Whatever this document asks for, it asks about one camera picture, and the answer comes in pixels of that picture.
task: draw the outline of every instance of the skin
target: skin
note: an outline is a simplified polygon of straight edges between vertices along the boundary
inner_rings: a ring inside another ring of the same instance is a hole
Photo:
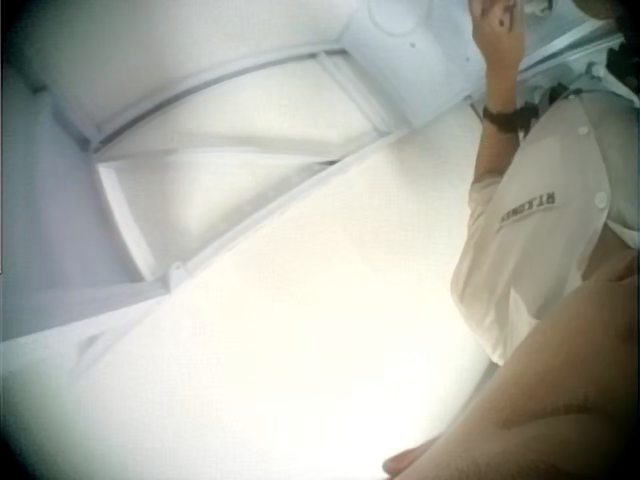
[[[511,112],[524,55],[522,10],[515,5],[511,25],[512,1],[470,0],[469,6],[487,65],[487,107]],[[484,122],[474,182],[504,175],[518,148],[517,135]],[[636,419],[630,399],[637,398],[638,378],[637,257],[631,255],[606,226],[586,283],[541,322],[452,433],[388,459],[383,469],[390,478],[499,480],[499,471],[504,478],[595,478],[606,469]],[[515,472],[519,467],[524,471]]]
[[[541,322],[454,430],[387,473],[601,478],[635,433],[637,398],[638,256],[627,251]]]

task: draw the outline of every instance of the wristwatch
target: wristwatch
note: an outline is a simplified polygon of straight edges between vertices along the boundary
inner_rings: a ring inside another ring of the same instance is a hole
[[[501,132],[515,134],[523,131],[526,135],[531,131],[533,121],[539,117],[539,111],[533,103],[525,103],[524,106],[509,113],[496,113],[484,107],[482,117],[498,127]]]

